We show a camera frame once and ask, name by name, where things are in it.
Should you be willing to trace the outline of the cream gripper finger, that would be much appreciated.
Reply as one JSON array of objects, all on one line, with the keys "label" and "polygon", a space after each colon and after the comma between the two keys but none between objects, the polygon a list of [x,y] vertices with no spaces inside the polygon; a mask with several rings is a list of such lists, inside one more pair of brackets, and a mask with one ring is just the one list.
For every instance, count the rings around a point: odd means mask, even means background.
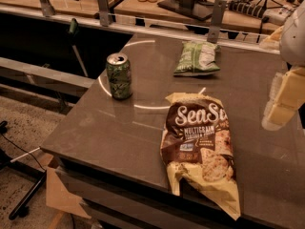
[{"label": "cream gripper finger", "polygon": [[285,126],[305,103],[305,68],[291,67],[283,73],[279,92],[274,100],[269,119],[280,127]]},{"label": "cream gripper finger", "polygon": [[281,83],[282,83],[282,77],[283,74],[282,73],[276,73],[272,84],[271,84],[271,89],[269,92],[269,101],[266,104],[265,110],[264,110],[264,114],[263,114],[263,118],[261,121],[261,125],[262,127],[267,130],[267,131],[277,131],[280,129],[280,126],[277,124],[274,124],[270,119],[269,119],[269,114],[271,113],[272,107],[275,103],[275,98],[277,93],[279,92]]}]

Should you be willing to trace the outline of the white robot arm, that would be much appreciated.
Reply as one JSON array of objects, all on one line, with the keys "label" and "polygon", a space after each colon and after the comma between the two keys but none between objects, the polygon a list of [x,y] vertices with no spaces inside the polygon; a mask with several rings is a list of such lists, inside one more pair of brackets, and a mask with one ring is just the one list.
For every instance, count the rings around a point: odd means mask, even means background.
[{"label": "white robot arm", "polygon": [[305,103],[305,1],[286,20],[279,37],[279,52],[292,67],[277,73],[261,125],[265,130],[284,127]]}]

